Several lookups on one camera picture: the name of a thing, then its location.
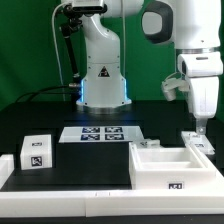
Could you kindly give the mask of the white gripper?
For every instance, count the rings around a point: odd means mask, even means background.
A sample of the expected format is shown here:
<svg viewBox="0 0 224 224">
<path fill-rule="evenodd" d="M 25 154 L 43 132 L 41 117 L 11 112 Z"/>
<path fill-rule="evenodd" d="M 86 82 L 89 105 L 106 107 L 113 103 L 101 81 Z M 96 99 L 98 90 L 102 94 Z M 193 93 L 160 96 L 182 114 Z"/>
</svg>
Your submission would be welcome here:
<svg viewBox="0 0 224 224">
<path fill-rule="evenodd" d="M 219 78 L 196 77 L 186 78 L 190 87 L 190 100 L 192 113 L 196 118 L 196 133 L 206 133 L 206 120 L 213 118 L 217 111 Z"/>
</svg>

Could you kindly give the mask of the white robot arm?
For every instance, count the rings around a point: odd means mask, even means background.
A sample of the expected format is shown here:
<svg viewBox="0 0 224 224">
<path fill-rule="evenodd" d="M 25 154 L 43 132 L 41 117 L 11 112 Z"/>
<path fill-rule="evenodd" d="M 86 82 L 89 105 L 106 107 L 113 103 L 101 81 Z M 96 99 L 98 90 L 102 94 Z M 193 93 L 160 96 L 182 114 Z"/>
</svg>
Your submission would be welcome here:
<svg viewBox="0 0 224 224">
<path fill-rule="evenodd" d="M 87 74 L 77 104 L 93 111 L 128 105 L 126 80 L 120 73 L 120 39 L 102 24 L 103 18 L 141 15 L 144 36 L 153 44 L 172 43 L 180 78 L 162 82 L 167 100 L 175 91 L 187 94 L 196 132 L 206 133 L 217 110 L 223 63 L 218 50 L 221 0 L 61 0 L 69 25 L 81 26 L 87 51 Z"/>
</svg>

